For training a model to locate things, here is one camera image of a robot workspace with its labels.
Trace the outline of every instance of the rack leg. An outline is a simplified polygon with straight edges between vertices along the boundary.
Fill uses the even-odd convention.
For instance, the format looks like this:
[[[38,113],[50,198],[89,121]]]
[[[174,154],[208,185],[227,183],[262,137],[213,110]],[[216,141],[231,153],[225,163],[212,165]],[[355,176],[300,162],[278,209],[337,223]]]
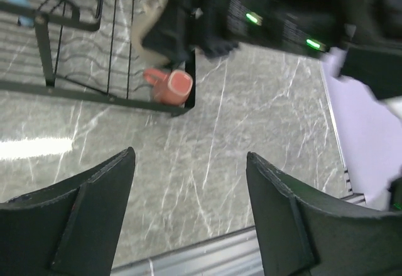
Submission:
[[[193,78],[193,87],[191,88],[190,95],[185,103],[186,108],[194,108],[195,106],[195,86],[197,84],[197,78],[195,76],[195,50],[191,53],[190,60],[186,62],[185,71]]]
[[[42,62],[43,74],[45,75],[46,86],[54,87],[56,77],[53,73],[52,50],[50,49],[48,21],[43,16],[35,17],[35,33],[38,42],[40,60]]]

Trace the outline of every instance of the black metal rack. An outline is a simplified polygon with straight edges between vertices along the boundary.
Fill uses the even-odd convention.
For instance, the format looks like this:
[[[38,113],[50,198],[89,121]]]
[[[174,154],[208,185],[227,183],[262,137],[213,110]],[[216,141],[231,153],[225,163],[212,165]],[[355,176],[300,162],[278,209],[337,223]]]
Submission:
[[[109,103],[178,116],[195,105],[195,84],[182,107],[149,99],[131,48],[139,0],[0,0],[0,89]],[[34,28],[17,26],[18,16]],[[195,54],[182,66],[195,80]]]

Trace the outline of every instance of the black device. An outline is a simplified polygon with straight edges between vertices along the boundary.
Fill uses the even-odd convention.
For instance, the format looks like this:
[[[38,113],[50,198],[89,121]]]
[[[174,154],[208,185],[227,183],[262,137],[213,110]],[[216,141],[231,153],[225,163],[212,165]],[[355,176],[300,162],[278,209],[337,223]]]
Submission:
[[[341,48],[342,75],[380,100],[402,96],[402,0],[169,0],[143,46],[181,62],[195,47],[217,58],[238,42],[317,59]]]
[[[402,176],[395,179],[389,188],[391,197],[389,200],[390,211],[402,211]]]

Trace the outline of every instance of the gray marble surface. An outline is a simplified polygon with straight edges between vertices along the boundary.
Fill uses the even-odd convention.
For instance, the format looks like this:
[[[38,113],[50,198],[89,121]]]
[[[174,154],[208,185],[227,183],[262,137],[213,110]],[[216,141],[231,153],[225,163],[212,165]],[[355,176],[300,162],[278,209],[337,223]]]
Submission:
[[[115,78],[127,69],[131,22],[124,16],[124,1],[119,4]],[[110,19],[111,7],[104,9]],[[42,83],[40,76],[21,75],[40,75],[33,35],[1,28],[0,78]],[[50,31],[57,41],[57,27]],[[108,20],[100,32],[66,30],[59,72],[85,72],[88,82],[104,84]],[[77,58],[79,53],[92,60]],[[135,63],[133,74],[143,67]],[[215,62],[199,56],[197,75],[196,108],[179,118],[0,91],[0,202],[71,177],[132,146],[137,167],[114,260],[122,265],[251,225],[248,151],[333,196],[347,195],[318,62],[243,45]],[[119,79],[115,83],[118,92]]]

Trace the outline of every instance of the metal threshold strip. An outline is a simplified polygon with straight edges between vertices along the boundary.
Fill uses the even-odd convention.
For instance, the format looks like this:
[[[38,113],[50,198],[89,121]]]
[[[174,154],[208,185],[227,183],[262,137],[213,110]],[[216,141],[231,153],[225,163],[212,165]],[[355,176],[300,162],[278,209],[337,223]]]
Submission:
[[[263,276],[254,227],[113,269],[112,276]]]

